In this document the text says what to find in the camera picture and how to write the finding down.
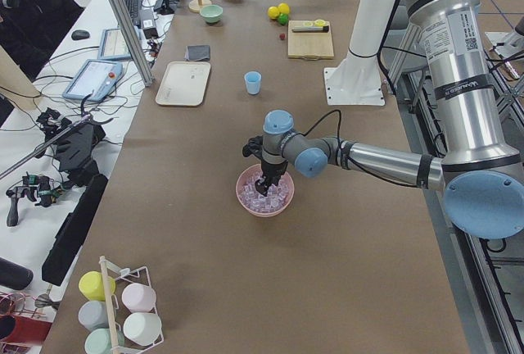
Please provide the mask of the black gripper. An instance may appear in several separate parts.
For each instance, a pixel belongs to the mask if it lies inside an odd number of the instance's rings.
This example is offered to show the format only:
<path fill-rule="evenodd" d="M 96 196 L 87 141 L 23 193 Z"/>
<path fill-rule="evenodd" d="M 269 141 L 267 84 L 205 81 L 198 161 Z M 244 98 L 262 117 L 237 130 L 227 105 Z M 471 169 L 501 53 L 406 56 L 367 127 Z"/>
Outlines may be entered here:
<path fill-rule="evenodd" d="M 262 176 L 255 181 L 255 190 L 263 197 L 267 197 L 270 187 L 272 185 L 278 185 L 281 177 L 286 173 L 287 161 L 270 163 L 262 160 L 261 168 Z"/>

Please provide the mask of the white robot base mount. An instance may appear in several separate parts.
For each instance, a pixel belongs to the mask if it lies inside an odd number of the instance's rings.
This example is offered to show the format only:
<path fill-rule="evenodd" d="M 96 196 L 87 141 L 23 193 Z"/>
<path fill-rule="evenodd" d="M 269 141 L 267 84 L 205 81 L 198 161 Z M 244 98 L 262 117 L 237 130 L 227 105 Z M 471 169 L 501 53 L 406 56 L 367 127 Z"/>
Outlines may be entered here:
<path fill-rule="evenodd" d="M 346 58 L 324 70 L 331 106 L 383 106 L 378 55 L 395 0 L 360 0 Z"/>

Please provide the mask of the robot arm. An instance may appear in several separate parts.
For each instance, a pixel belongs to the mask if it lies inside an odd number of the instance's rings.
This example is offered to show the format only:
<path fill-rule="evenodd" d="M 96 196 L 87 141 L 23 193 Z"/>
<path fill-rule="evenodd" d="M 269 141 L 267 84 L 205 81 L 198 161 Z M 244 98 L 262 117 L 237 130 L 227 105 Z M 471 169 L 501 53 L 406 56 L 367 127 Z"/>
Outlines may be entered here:
<path fill-rule="evenodd" d="M 360 0 L 346 58 L 324 71 L 327 102 L 373 105 L 384 74 L 398 103 L 430 107 L 444 133 L 443 158 L 353 142 L 310 138 L 292 115 L 270 111 L 263 133 L 242 152 L 261 162 L 255 188 L 277 185 L 288 166 L 314 177 L 328 165 L 442 193 L 462 231 L 507 238 L 523 228 L 523 165 L 508 145 L 477 24 L 481 0 Z"/>

